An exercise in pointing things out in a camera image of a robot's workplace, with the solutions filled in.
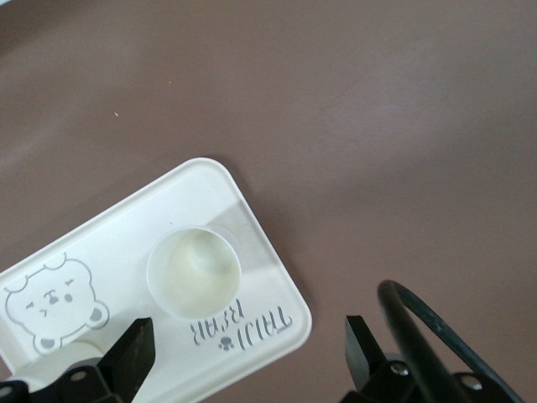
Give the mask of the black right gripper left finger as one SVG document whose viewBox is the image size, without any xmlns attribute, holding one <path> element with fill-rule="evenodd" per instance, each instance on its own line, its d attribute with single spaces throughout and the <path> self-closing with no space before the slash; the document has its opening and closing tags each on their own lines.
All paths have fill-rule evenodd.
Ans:
<svg viewBox="0 0 537 403">
<path fill-rule="evenodd" d="M 66 371 L 27 402 L 132 402 L 156 359 L 154 324 L 136 319 L 94 365 Z"/>
</svg>

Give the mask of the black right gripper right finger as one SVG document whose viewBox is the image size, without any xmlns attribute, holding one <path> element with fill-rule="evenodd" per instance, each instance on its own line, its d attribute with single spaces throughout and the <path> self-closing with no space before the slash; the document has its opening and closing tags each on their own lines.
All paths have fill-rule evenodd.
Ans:
<svg viewBox="0 0 537 403">
<path fill-rule="evenodd" d="M 409 366 L 387 358 L 360 316 L 346 317 L 345 358 L 354 389 L 341 399 L 343 403 L 422 401 Z"/>
</svg>

